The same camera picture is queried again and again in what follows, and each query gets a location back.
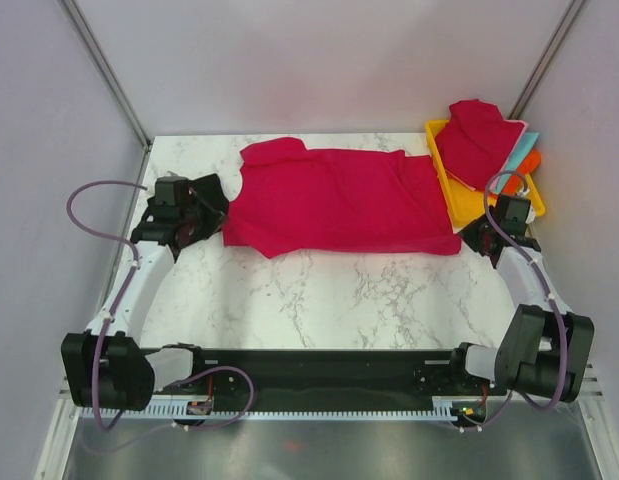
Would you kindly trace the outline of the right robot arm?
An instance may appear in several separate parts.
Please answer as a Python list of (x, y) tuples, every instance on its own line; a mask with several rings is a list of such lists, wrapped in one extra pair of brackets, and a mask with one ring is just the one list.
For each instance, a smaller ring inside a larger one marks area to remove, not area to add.
[(593, 343), (594, 324), (575, 314), (556, 293), (538, 242), (527, 235), (531, 202), (501, 195), (460, 236), (490, 260), (516, 307), (500, 346), (463, 342), (453, 350), (447, 381), (456, 392), (472, 392), (482, 381), (516, 392), (530, 401), (548, 400), (538, 409), (579, 395)]

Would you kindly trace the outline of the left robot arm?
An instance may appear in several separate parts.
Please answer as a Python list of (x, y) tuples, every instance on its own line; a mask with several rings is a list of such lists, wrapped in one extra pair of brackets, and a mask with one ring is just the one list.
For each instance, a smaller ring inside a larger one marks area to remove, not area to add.
[(97, 315), (81, 333), (69, 333), (61, 357), (75, 405), (92, 409), (141, 411), (153, 394), (176, 383), (197, 393), (208, 382), (208, 369), (194, 360), (190, 346), (143, 349), (142, 330), (160, 286), (181, 252), (220, 232), (229, 201), (218, 175), (197, 179), (165, 176), (129, 237), (125, 274)]

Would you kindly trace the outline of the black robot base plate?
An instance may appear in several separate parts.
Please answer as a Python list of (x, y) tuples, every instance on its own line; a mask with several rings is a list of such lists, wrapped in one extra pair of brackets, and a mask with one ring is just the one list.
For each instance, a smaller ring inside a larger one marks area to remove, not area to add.
[(504, 394), (456, 376), (450, 350), (193, 350), (193, 370), (168, 391), (211, 394), (230, 410), (265, 407), (348, 411), (425, 407), (434, 397)]

